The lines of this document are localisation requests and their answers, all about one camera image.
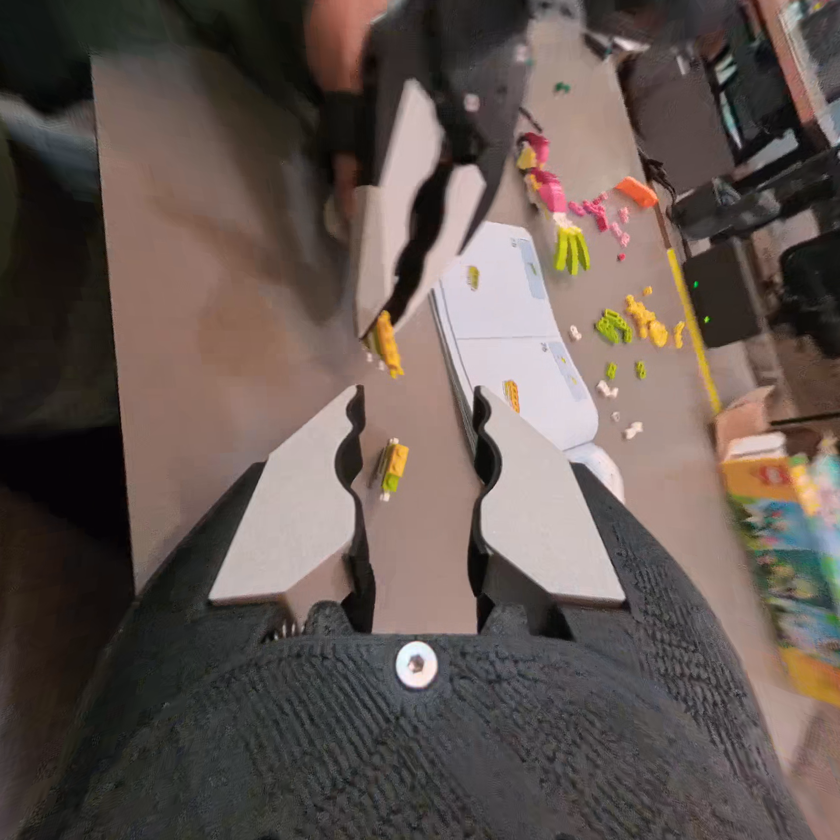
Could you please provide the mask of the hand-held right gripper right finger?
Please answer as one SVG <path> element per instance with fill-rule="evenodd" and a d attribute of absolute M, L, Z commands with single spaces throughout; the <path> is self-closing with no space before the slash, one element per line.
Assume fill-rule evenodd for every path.
<path fill-rule="evenodd" d="M 498 606 L 523 609 L 533 634 L 569 634 L 564 608 L 627 605 L 571 462 L 484 386 L 474 390 L 469 585 L 482 631 Z"/>

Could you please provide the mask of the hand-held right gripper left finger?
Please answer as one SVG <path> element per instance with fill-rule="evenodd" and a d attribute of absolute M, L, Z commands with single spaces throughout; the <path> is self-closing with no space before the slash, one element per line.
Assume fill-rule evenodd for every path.
<path fill-rule="evenodd" d="M 209 591 L 215 606 L 269 603 L 302 628 L 318 602 L 372 630 L 375 575 L 353 483 L 363 466 L 364 387 L 344 389 L 267 458 Z"/>

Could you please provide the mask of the small yellow brick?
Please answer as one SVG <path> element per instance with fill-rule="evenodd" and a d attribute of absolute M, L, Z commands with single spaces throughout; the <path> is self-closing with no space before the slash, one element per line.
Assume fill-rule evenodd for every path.
<path fill-rule="evenodd" d="M 404 476 L 409 448 L 397 437 L 392 437 L 383 447 L 376 463 L 371 487 L 376 489 L 379 499 L 387 502 L 396 494 Z"/>

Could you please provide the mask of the long yellow lego assembly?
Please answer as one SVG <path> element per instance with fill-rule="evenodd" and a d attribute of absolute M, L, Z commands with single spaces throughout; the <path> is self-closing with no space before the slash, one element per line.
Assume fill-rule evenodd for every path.
<path fill-rule="evenodd" d="M 404 375 L 402 357 L 396 344 L 391 314 L 382 310 L 363 339 L 369 362 L 394 380 Z"/>

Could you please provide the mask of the lego instruction booklet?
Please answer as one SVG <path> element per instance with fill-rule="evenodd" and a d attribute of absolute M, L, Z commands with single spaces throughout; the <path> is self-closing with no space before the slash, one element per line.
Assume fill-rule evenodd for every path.
<path fill-rule="evenodd" d="M 625 501 L 619 468 L 595 443 L 597 407 L 555 321 L 530 233 L 482 223 L 430 300 L 469 451 L 474 392 L 485 386 Z"/>

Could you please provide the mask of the pile of pink lego pieces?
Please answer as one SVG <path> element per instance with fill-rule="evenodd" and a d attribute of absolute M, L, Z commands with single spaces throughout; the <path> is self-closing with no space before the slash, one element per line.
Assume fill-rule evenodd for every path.
<path fill-rule="evenodd" d="M 631 212 L 629 206 L 610 209 L 608 198 L 609 195 L 603 192 L 591 201 L 581 203 L 569 201 L 568 210 L 577 217 L 591 220 L 599 233 L 611 235 L 618 245 L 616 261 L 623 263 L 627 257 L 627 246 L 630 241 L 627 224 Z"/>

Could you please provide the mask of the group of white lego pieces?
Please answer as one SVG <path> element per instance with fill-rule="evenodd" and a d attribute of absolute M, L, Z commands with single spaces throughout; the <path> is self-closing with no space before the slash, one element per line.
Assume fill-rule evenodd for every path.
<path fill-rule="evenodd" d="M 581 331 L 575 326 L 571 325 L 569 327 L 569 338 L 572 341 L 577 342 L 582 339 Z M 596 393 L 605 400 L 615 400 L 618 397 L 619 389 L 617 386 L 612 385 L 611 381 L 607 379 L 602 379 L 598 381 L 595 385 Z M 614 410 L 610 414 L 610 419 L 613 424 L 619 424 L 621 422 L 621 414 L 617 410 Z M 640 435 L 644 431 L 644 424 L 641 421 L 633 421 L 629 425 L 627 425 L 624 430 L 622 431 L 623 439 L 625 440 L 633 440 L 635 437 Z"/>

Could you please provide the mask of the cluster of lime lego pieces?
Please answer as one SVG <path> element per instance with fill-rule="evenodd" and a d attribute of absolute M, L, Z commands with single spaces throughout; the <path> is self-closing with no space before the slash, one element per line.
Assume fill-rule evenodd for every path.
<path fill-rule="evenodd" d="M 634 331 L 617 311 L 605 308 L 600 318 L 595 321 L 595 332 L 612 345 L 630 344 L 634 340 Z"/>

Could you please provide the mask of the pile of yellow lego pieces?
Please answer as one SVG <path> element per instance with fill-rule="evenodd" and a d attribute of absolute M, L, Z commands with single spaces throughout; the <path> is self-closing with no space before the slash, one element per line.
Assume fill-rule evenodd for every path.
<path fill-rule="evenodd" d="M 648 341 L 657 349 L 673 347 L 681 350 L 685 345 L 686 322 L 677 321 L 669 326 L 656 316 L 640 299 L 633 295 L 624 298 L 624 311 L 633 321 L 641 340 Z"/>

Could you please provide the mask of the person's left hand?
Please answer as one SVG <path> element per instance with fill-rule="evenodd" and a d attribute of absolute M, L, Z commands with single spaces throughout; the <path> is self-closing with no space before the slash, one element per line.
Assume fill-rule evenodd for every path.
<path fill-rule="evenodd" d="M 324 137 L 332 158 L 332 194 L 342 225 L 353 221 L 360 164 L 364 51 L 387 1 L 314 1 L 304 28 L 308 67 L 323 94 Z"/>

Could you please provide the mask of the orange brick separator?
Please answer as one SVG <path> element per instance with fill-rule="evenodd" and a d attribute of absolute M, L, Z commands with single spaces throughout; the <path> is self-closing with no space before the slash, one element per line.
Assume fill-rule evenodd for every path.
<path fill-rule="evenodd" d="M 615 184 L 613 189 L 641 208 L 649 209 L 658 204 L 656 190 L 630 175 Z"/>

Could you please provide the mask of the dark grey desk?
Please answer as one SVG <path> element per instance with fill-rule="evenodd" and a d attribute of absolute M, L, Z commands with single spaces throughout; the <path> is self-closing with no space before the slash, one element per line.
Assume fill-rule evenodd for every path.
<path fill-rule="evenodd" d="M 702 62 L 647 49 L 618 67 L 626 110 L 642 152 L 659 161 L 678 194 L 729 173 L 733 154 Z"/>

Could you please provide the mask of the person's dark green hoodie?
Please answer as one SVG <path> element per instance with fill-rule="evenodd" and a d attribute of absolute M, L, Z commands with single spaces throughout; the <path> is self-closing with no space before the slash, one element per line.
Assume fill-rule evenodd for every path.
<path fill-rule="evenodd" d="M 2 93 L 44 114 L 93 100 L 91 63 L 60 2 L 2 2 Z M 100 197 L 76 199 L 33 153 L 1 142 L 3 437 L 119 421 Z"/>

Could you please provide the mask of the wooden shelf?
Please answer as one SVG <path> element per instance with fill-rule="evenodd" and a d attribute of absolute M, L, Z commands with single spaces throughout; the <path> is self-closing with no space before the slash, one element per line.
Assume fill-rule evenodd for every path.
<path fill-rule="evenodd" d="M 752 2 L 778 60 L 796 116 L 808 139 L 821 149 L 838 145 L 838 128 L 817 76 L 799 25 L 793 2 Z"/>

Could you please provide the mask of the person's blue jeans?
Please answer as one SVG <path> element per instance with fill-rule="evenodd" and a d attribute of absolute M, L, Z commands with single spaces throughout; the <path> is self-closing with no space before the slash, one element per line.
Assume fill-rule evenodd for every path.
<path fill-rule="evenodd" d="M 76 199 L 100 197 L 98 137 L 93 100 L 44 114 L 21 97 L 3 92 L 1 115 L 11 140 L 33 153 Z"/>

